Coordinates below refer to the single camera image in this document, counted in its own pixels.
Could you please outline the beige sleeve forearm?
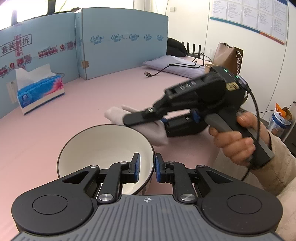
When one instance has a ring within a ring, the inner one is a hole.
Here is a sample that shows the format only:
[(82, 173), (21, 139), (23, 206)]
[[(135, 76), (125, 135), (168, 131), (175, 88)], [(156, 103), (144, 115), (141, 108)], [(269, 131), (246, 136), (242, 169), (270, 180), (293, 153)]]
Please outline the beige sleeve forearm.
[[(295, 240), (295, 157), (280, 138), (266, 128), (260, 130), (260, 137), (272, 148), (274, 157), (265, 166), (253, 170), (247, 183), (261, 187), (275, 195), (283, 206), (283, 216), (276, 233), (284, 240)], [(219, 153), (214, 169), (236, 179), (241, 179), (246, 166), (234, 164), (230, 158)]]

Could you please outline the person right hand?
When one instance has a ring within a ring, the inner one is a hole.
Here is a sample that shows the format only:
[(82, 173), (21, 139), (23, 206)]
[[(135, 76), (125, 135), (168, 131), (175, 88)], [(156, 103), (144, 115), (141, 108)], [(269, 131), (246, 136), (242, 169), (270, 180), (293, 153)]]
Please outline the person right hand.
[[(239, 114), (237, 122), (245, 128), (257, 130), (257, 117), (252, 113)], [(249, 166), (248, 159), (255, 151), (252, 138), (244, 138), (238, 131), (220, 133), (213, 127), (209, 128), (209, 133), (214, 137), (215, 146), (221, 148), (234, 164)]]

